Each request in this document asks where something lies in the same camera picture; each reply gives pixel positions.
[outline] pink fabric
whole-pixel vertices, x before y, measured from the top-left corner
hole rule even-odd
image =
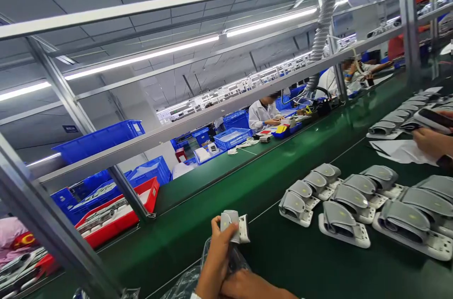
[[[26,232],[28,232],[28,229],[16,217],[0,219],[0,267],[36,249],[33,247],[22,247],[14,250],[11,248],[14,239]]]

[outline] metal shelf frame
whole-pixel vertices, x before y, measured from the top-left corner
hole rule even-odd
[[[0,125],[17,121],[21,118],[32,116],[52,108],[64,106],[83,134],[91,133],[94,131],[94,126],[80,104],[80,100],[82,99],[316,23],[316,20],[301,23],[257,39],[246,41],[239,45],[218,50],[210,54],[200,55],[199,57],[187,60],[180,64],[159,69],[155,72],[148,72],[141,76],[114,83],[80,95],[73,94],[63,74],[58,70],[50,55],[46,53],[40,43],[36,42],[36,40],[31,37],[31,35],[51,30],[64,29],[87,23],[205,1],[209,0],[150,0],[0,27],[0,40],[27,37],[27,42],[31,49],[30,52],[33,54],[34,60],[44,69],[46,79],[59,97],[59,102],[54,102],[50,105],[0,120]],[[399,0],[399,3],[402,18],[402,25],[399,27],[355,44],[353,47],[333,54],[310,66],[302,67],[291,74],[271,81],[256,89],[232,97],[209,109],[187,116],[177,123],[165,125],[151,133],[146,133],[145,135],[44,175],[36,180],[34,180],[30,170],[26,168],[16,152],[14,152],[12,147],[0,134],[0,198],[3,201],[8,202],[8,205],[15,215],[36,235],[37,239],[55,257],[55,259],[64,266],[66,271],[78,274],[77,279],[81,287],[87,291],[88,295],[92,298],[120,298],[123,293],[121,284],[119,284],[105,269],[100,258],[75,230],[61,210],[53,203],[53,200],[47,194],[45,188],[56,185],[71,185],[96,172],[108,169],[134,211],[139,216],[141,222],[148,221],[150,214],[144,209],[130,183],[117,167],[118,163],[139,155],[151,148],[157,147],[162,142],[167,142],[193,128],[212,122],[224,114],[247,106],[257,99],[277,90],[284,89],[321,70],[335,66],[345,58],[352,56],[353,48],[356,51],[362,52],[403,33],[406,39],[406,63],[410,68],[417,68],[419,65],[418,47],[416,47],[416,43],[414,44],[412,41],[407,41],[407,39],[416,41],[417,23],[435,20],[438,16],[452,10],[453,4],[446,5],[440,9],[434,9],[431,13],[424,15],[417,20],[414,0]],[[344,91],[342,91],[341,97],[343,99],[347,97],[347,95],[344,94]]]

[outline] smartphone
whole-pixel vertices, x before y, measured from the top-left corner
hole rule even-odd
[[[453,128],[453,119],[440,115],[431,109],[420,109],[414,115],[414,118],[444,134],[450,134],[450,128]]]

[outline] green conveyor belt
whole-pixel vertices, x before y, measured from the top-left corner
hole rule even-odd
[[[282,144],[224,154],[172,181],[159,191],[161,215],[154,222],[100,252],[107,269],[124,286],[141,287],[142,298],[163,286],[152,296],[158,298],[174,282],[165,285],[168,281],[200,257],[212,217],[235,209],[253,219],[274,204],[250,223],[252,243],[241,250],[251,267],[276,285],[305,298],[453,298],[450,263],[400,246],[370,226],[371,247],[361,250],[319,232],[321,206],[311,226],[302,228],[282,218],[275,205],[286,188],[323,162],[334,161],[346,176],[372,164],[387,165],[406,185],[439,173],[432,166],[392,163],[365,147],[366,140],[359,142],[370,125],[410,94],[405,75],[398,75]],[[180,204],[171,209],[175,202]],[[70,298],[75,288],[76,276],[63,274],[29,297]]]

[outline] blue sign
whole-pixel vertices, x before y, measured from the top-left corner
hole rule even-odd
[[[77,129],[76,126],[63,126],[63,129],[65,130],[65,132],[67,133],[78,133],[79,130]]]

